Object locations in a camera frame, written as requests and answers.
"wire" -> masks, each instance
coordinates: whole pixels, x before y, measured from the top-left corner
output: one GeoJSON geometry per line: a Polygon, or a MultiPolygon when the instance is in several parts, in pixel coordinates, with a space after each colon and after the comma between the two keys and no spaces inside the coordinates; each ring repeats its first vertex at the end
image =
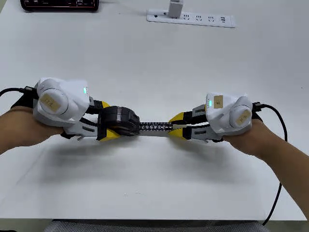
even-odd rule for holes
{"type": "Polygon", "coordinates": [[[2,90],[2,91],[0,92],[0,97],[1,97],[3,94],[5,94],[5,93],[7,93],[7,92],[12,92],[12,91],[17,91],[17,92],[20,92],[20,93],[25,93],[25,92],[26,92],[24,88],[6,88],[6,89],[4,89],[4,90],[2,90]]]}
{"type": "MultiPolygon", "coordinates": [[[[271,105],[267,105],[267,104],[259,104],[258,107],[259,107],[260,109],[262,109],[262,108],[268,108],[268,109],[273,110],[273,111],[276,113],[276,115],[278,116],[278,118],[279,118],[279,120],[280,120],[280,122],[281,122],[281,125],[282,125],[282,127],[283,127],[283,131],[284,131],[284,140],[287,142],[287,141],[288,141],[288,131],[286,130],[285,123],[284,123],[283,118],[281,117],[279,111],[278,111],[275,107],[273,107],[273,106],[271,106],[271,105]]],[[[274,200],[274,203],[273,203],[273,205],[272,205],[272,208],[271,208],[271,210],[270,210],[270,212],[269,212],[269,214],[268,214],[268,217],[267,217],[267,218],[265,219],[265,221],[262,223],[263,226],[265,226],[265,225],[268,223],[269,219],[271,218],[271,216],[272,216],[272,214],[273,214],[273,212],[274,212],[274,210],[275,210],[277,201],[278,201],[279,196],[280,196],[280,193],[281,193],[281,189],[282,189],[282,184],[279,183],[277,195],[276,195],[276,197],[275,197],[275,200],[274,200]]]]}

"black cable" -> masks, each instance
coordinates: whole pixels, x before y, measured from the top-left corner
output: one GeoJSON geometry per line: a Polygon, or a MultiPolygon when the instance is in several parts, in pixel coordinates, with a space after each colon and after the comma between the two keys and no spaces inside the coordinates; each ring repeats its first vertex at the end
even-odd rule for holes
{"type": "MultiPolygon", "coordinates": [[[[255,107],[255,108],[258,108],[257,111],[260,111],[262,108],[268,108],[268,109],[273,110],[273,111],[276,113],[276,115],[278,116],[278,118],[279,118],[279,120],[280,120],[280,123],[281,123],[281,125],[282,125],[282,127],[283,127],[283,131],[284,131],[284,140],[287,142],[287,141],[288,141],[288,132],[287,132],[287,130],[286,130],[285,123],[284,123],[283,118],[281,117],[279,111],[278,111],[275,107],[273,107],[273,106],[271,106],[271,105],[260,104],[259,102],[255,103],[255,104],[254,104],[254,107],[255,107]]],[[[272,216],[272,214],[273,214],[273,212],[274,212],[274,210],[275,210],[277,201],[278,201],[279,196],[280,196],[280,193],[281,193],[281,189],[282,189],[282,184],[279,183],[279,187],[278,187],[278,191],[277,191],[276,198],[275,198],[275,200],[274,200],[274,203],[273,203],[273,205],[272,205],[272,208],[271,208],[271,210],[270,210],[270,212],[269,212],[268,217],[267,217],[267,218],[265,219],[265,221],[262,223],[263,226],[265,226],[266,223],[268,223],[269,219],[271,218],[271,216],[272,216]]]]}
{"type": "Polygon", "coordinates": [[[7,92],[12,92],[12,91],[23,93],[24,96],[27,96],[27,98],[39,99],[39,96],[38,96],[38,93],[37,93],[37,89],[33,88],[33,87],[29,87],[29,86],[26,86],[24,88],[6,88],[6,89],[0,91],[0,97],[3,94],[5,94],[7,92]]]}
{"type": "Polygon", "coordinates": [[[25,93],[26,92],[26,90],[24,88],[6,88],[6,89],[0,91],[0,97],[3,94],[5,94],[7,92],[12,92],[12,91],[17,91],[17,92],[20,92],[20,93],[25,93]]]}

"black device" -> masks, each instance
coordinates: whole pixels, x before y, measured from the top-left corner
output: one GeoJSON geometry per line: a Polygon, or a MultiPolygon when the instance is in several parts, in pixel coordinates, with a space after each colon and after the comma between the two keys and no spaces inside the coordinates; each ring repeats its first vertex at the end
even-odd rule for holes
{"type": "Polygon", "coordinates": [[[26,11],[96,11],[99,0],[20,0],[26,11]]]}

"black strap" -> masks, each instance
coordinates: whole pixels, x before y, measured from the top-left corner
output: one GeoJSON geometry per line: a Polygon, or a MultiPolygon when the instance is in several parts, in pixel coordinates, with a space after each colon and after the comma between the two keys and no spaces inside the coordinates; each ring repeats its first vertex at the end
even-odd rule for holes
{"type": "Polygon", "coordinates": [[[20,99],[11,106],[11,109],[15,106],[24,106],[33,109],[33,97],[29,94],[23,94],[20,99]]]}

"white power strip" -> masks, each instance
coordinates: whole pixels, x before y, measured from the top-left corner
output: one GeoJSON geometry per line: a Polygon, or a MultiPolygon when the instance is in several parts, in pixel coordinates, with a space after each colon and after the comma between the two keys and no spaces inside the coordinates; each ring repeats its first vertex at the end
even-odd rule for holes
{"type": "Polygon", "coordinates": [[[236,27],[234,17],[228,15],[216,14],[197,14],[182,12],[180,18],[168,17],[168,11],[165,10],[148,10],[147,21],[160,23],[178,23],[212,27],[234,28],[236,27]]]}

